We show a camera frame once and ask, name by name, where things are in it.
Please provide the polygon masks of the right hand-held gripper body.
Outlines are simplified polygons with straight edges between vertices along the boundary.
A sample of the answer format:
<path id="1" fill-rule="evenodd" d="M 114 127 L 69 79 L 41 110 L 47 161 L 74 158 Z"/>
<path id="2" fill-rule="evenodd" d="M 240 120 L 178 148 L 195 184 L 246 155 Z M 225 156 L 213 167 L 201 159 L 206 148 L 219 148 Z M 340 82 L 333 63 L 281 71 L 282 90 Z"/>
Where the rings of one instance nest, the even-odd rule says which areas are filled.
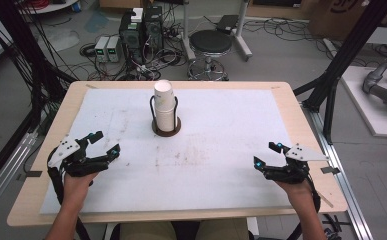
<path id="1" fill-rule="evenodd" d="M 266 165 L 264 177 L 267 180 L 298 184 L 303 182 L 309 176 L 309 161 L 328 160 L 328 157 L 321 152 L 299 143 L 292 147 L 288 147 L 288 152 L 283 155 L 286 160 L 285 166 L 278 167 Z"/>

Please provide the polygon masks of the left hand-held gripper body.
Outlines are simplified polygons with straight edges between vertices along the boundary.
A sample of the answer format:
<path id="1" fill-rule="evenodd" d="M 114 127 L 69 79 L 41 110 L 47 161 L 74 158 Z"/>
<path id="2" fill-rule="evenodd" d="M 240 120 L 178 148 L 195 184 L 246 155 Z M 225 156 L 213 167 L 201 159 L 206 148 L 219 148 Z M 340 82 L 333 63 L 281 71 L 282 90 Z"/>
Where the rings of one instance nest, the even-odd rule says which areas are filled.
<path id="1" fill-rule="evenodd" d="M 66 172 L 73 177 L 82 177 L 108 169 L 109 163 L 99 162 L 98 157 L 89 158 L 87 147 L 79 145 L 80 139 L 66 135 L 49 154 L 47 166 Z"/>

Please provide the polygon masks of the person's left hand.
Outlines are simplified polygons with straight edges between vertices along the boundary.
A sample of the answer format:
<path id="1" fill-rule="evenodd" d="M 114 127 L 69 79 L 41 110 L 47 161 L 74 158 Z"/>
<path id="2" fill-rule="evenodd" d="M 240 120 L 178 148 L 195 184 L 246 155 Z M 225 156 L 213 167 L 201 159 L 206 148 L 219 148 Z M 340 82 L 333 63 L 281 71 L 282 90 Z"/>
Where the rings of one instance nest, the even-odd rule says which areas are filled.
<path id="1" fill-rule="evenodd" d="M 80 210 L 83 207 L 90 183 L 96 176 L 97 173 L 92 173 L 82 177 L 73 177 L 66 174 L 64 178 L 64 198 L 62 206 L 65 208 Z"/>

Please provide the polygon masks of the light wooden table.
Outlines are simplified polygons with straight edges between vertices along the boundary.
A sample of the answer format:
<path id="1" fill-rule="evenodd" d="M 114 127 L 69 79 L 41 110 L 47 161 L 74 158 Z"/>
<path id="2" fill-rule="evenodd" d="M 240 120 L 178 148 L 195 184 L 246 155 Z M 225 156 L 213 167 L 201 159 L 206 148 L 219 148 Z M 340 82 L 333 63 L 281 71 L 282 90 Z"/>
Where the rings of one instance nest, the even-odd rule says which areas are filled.
<path id="1" fill-rule="evenodd" d="M 40 226 L 50 224 L 59 208 L 56 195 L 47 173 L 47 158 L 51 151 L 66 136 L 80 110 L 84 96 L 90 89 L 149 89 L 153 86 L 142 81 L 79 81 L 73 83 L 45 137 L 42 147 L 33 165 L 33 171 L 43 171 L 40 177 L 25 180 L 20 193 L 8 215 L 11 226 Z M 177 81 L 173 85 L 174 93 L 178 89 L 233 89 L 233 90 L 269 90 L 275 101 L 292 147 L 297 143 L 321 152 L 314 134 L 292 93 L 285 82 L 198 82 Z M 345 199 L 332 174 L 323 174 L 321 168 L 327 167 L 326 161 L 309 161 L 312 178 L 322 199 L 322 210 L 341 212 L 346 207 Z M 82 209 L 81 217 L 87 223 L 134 222 L 158 220 L 192 220 L 229 217 L 251 217 L 280 215 L 291 212 L 288 202 L 285 207 L 254 207 L 240 209 L 215 210 L 175 210 L 158 212 L 104 212 L 86 213 Z"/>

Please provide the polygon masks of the white table mat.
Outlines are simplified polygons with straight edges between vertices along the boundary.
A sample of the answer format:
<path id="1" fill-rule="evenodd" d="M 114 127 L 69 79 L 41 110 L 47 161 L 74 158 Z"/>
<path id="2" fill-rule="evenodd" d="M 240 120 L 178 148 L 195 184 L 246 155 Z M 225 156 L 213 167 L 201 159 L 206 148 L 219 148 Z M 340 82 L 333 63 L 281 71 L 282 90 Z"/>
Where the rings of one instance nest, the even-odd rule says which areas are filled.
<path id="1" fill-rule="evenodd" d="M 100 173 L 86 213 L 285 207 L 284 193 L 254 169 L 254 158 L 282 166 L 271 142 L 290 138 L 269 90 L 178 89 L 180 131 L 152 130 L 149 89 L 90 89 L 69 130 L 97 131 L 90 157 L 114 145 L 120 155 Z"/>

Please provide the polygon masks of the stack of white paper cups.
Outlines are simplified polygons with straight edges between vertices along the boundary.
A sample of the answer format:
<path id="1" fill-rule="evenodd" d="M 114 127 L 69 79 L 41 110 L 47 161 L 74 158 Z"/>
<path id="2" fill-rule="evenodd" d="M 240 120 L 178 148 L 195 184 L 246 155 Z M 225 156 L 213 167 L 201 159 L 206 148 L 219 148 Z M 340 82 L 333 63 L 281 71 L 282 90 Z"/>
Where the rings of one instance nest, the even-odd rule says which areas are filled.
<path id="1" fill-rule="evenodd" d="M 154 85 L 154 107 L 157 126 L 161 131 L 169 132 L 175 128 L 175 95 L 168 80 L 159 80 Z"/>

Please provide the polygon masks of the person's legs in khaki trousers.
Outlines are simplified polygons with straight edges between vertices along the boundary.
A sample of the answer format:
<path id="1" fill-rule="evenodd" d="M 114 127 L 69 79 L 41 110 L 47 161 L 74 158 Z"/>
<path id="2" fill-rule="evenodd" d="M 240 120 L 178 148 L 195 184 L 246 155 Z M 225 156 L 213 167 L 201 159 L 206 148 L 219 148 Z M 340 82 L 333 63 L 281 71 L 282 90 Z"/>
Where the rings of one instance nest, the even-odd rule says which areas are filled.
<path id="1" fill-rule="evenodd" d="M 250 240 L 245 218 L 125 223 L 121 240 Z"/>

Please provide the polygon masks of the grey power supply unit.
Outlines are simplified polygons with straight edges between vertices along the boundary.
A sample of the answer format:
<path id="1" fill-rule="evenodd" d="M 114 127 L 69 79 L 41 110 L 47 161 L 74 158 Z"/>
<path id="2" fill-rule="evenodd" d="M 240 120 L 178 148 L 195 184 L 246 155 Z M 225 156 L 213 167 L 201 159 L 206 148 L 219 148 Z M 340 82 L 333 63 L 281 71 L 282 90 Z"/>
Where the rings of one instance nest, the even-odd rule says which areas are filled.
<path id="1" fill-rule="evenodd" d="M 107 54 L 108 41 L 109 41 L 108 37 L 102 36 L 99 38 L 99 40 L 95 45 L 96 58 L 99 62 L 105 63 L 109 61 L 108 54 Z"/>
<path id="2" fill-rule="evenodd" d="M 111 36 L 107 43 L 107 53 L 110 62 L 119 62 L 122 55 L 122 44 L 118 36 Z"/>

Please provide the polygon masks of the white platform board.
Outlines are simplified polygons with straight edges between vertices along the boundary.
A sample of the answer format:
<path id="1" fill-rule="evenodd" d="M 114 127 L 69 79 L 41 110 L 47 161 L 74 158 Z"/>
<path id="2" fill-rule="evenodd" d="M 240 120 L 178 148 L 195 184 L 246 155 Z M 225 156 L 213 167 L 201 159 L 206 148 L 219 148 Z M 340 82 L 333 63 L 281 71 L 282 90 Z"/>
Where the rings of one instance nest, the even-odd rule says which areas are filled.
<path id="1" fill-rule="evenodd" d="M 372 135 L 387 137 L 387 106 L 381 99 L 362 90 L 364 79 L 371 71 L 371 67 L 350 66 L 343 74 L 342 82 Z"/>

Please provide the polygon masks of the black computer tower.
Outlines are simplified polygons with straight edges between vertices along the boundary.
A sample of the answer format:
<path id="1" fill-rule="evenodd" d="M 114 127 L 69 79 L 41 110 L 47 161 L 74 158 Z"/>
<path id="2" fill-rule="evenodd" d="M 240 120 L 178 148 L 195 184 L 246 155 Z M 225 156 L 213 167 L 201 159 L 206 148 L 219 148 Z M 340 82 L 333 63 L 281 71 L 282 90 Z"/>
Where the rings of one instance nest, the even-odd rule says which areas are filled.
<path id="1" fill-rule="evenodd" d="M 151 6 L 144 11 L 143 23 L 146 34 L 144 51 L 146 53 L 158 52 L 164 47 L 162 14 L 161 6 Z"/>
<path id="2" fill-rule="evenodd" d="M 143 64 L 143 23 L 133 21 L 132 17 L 135 17 L 135 12 L 132 9 L 126 10 L 121 19 L 119 35 L 121 37 L 126 58 L 131 59 L 138 64 Z"/>

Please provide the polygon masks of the white metal stand legs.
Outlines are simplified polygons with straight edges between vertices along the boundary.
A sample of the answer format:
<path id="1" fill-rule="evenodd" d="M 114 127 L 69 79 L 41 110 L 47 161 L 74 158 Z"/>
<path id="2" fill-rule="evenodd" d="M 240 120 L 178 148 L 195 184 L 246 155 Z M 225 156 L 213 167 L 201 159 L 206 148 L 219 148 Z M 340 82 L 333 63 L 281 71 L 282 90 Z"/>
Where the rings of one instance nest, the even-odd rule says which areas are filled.
<path id="1" fill-rule="evenodd" d="M 189 61 L 194 61 L 196 59 L 196 55 L 190 47 L 189 41 L 189 0 L 183 1 L 183 30 L 181 32 L 181 39 L 184 52 Z M 250 0 L 241 0 L 241 5 L 239 9 L 239 18 L 238 25 L 236 29 L 232 30 L 234 34 L 235 43 L 238 45 L 240 52 L 244 55 L 245 61 L 248 61 L 252 56 L 252 52 L 243 39 L 243 26 L 245 23 L 246 11 Z"/>

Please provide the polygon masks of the black flat device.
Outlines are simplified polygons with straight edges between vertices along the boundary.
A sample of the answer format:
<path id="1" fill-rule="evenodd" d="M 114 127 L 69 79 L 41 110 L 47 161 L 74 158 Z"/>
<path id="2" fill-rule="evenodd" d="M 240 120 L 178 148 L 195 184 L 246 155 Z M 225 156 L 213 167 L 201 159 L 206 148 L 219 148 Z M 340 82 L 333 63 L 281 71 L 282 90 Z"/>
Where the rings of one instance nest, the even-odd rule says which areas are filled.
<path id="1" fill-rule="evenodd" d="M 216 29 L 225 34 L 230 34 L 231 31 L 237 26 L 237 15 L 223 15 L 216 25 Z"/>

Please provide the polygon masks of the brown cardboard box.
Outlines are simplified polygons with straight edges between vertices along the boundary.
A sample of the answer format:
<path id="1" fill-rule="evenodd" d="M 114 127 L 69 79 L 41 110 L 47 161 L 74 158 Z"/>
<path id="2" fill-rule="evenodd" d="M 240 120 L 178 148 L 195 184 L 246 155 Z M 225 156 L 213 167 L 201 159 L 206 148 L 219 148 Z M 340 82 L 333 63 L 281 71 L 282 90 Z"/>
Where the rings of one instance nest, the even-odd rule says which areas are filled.
<path id="1" fill-rule="evenodd" d="M 387 0 L 319 0 L 310 15 L 308 30 L 314 37 L 346 40 L 370 25 L 387 26 Z"/>

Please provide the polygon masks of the aluminium floor rail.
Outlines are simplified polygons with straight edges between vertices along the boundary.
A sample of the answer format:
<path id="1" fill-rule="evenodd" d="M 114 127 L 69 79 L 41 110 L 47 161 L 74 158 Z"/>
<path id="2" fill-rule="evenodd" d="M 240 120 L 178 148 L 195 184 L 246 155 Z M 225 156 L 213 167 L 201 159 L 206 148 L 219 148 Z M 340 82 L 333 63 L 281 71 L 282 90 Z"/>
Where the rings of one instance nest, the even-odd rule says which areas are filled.
<path id="1" fill-rule="evenodd" d="M 323 119 L 319 113 L 312 112 L 306 108 L 302 108 L 310 126 L 316 136 L 317 142 L 322 152 L 329 157 L 328 164 L 333 168 L 338 168 L 339 173 L 334 175 L 340 190 L 345 197 L 347 203 L 347 216 L 358 240 L 374 240 L 369 226 L 363 216 L 359 203 L 355 197 L 352 187 L 349 183 L 347 175 L 342 166 L 341 160 L 336 152 L 335 147 L 329 143 L 323 134 Z"/>
<path id="2" fill-rule="evenodd" d="M 23 161 L 27 159 L 27 156 L 35 145 L 37 138 L 37 133 L 26 133 L 17 142 L 16 146 L 11 148 L 10 155 L 5 158 L 5 164 L 0 170 L 0 197 L 17 173 L 18 169 L 21 167 Z"/>

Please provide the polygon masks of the black metal frame stand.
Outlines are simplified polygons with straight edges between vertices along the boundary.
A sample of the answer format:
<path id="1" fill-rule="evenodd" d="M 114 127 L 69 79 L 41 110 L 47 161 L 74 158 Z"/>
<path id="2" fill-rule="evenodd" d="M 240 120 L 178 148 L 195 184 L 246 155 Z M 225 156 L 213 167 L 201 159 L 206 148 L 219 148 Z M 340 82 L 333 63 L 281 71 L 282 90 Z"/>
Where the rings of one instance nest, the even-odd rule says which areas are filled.
<path id="1" fill-rule="evenodd" d="M 310 96 L 303 101 L 304 107 L 311 112 L 318 113 L 321 104 L 326 102 L 322 133 L 330 145 L 333 144 L 331 133 L 337 85 L 386 15 L 387 0 L 370 0 L 327 69 L 318 78 L 293 91 L 298 96 L 312 90 Z"/>
<path id="2" fill-rule="evenodd" d="M 66 90 L 62 83 L 76 81 L 46 58 L 25 21 L 23 12 L 26 10 L 28 7 L 21 6 L 16 0 L 0 0 L 0 22 L 11 38 L 8 44 L 4 40 L 5 34 L 0 33 L 0 45 L 31 94 L 31 110 L 0 151 L 0 171 L 23 135 L 40 124 L 42 108 L 48 103 L 57 104 L 63 100 Z"/>

